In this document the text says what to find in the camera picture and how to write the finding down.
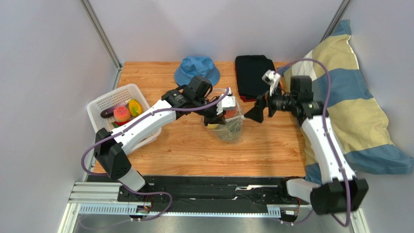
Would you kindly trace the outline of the clear dotted zip top bag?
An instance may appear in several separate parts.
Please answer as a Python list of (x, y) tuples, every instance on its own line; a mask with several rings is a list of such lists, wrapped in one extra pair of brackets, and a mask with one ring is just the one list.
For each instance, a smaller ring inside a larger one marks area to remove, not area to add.
[(227, 97), (220, 101), (216, 111), (220, 113), (215, 118), (202, 116), (201, 125), (207, 132), (223, 142), (238, 142), (242, 133), (244, 116), (232, 91), (229, 91)]

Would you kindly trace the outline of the green netted toy melon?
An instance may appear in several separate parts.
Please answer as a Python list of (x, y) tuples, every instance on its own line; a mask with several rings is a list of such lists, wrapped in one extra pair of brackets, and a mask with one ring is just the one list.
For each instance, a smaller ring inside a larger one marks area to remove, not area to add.
[(242, 133), (242, 124), (240, 122), (227, 123), (213, 130), (215, 135), (224, 142), (237, 141)]

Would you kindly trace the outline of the yellow toy lemon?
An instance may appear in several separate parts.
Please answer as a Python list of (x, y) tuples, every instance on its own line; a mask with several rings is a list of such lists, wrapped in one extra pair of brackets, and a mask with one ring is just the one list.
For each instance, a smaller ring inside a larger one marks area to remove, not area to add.
[(213, 129), (216, 129), (218, 126), (219, 124), (208, 124), (207, 128), (213, 130)]

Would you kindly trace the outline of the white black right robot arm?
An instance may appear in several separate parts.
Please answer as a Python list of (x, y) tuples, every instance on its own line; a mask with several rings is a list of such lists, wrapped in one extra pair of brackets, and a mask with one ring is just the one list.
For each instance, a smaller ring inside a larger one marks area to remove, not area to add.
[(264, 109), (269, 117), (276, 111), (290, 112), (310, 141), (319, 165), (322, 184), (303, 178), (287, 177), (280, 183), (280, 197), (299, 198), (311, 204), (318, 215), (351, 213), (362, 203), (369, 189), (365, 179), (358, 179), (334, 137), (324, 103), (313, 99), (312, 81), (308, 76), (294, 76), (291, 91), (282, 94), (277, 88), (281, 76), (274, 71), (263, 75), (269, 91), (258, 96), (254, 107), (244, 116), (256, 122), (264, 121)]

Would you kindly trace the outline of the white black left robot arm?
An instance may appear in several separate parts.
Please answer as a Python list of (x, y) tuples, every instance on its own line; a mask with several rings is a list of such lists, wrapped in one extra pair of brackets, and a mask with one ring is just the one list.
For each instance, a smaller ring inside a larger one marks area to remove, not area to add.
[(212, 90), (209, 80), (194, 76), (189, 84), (166, 92), (154, 106), (131, 122), (112, 131), (100, 129), (96, 133), (95, 144), (87, 151), (93, 151), (93, 156), (104, 168), (103, 175), (120, 182), (129, 190), (139, 191), (146, 181), (133, 168), (128, 155), (141, 141), (164, 125), (192, 112), (202, 116), (205, 125), (226, 123), (226, 112), (236, 108), (235, 97), (228, 87), (223, 94), (209, 100), (207, 97)]

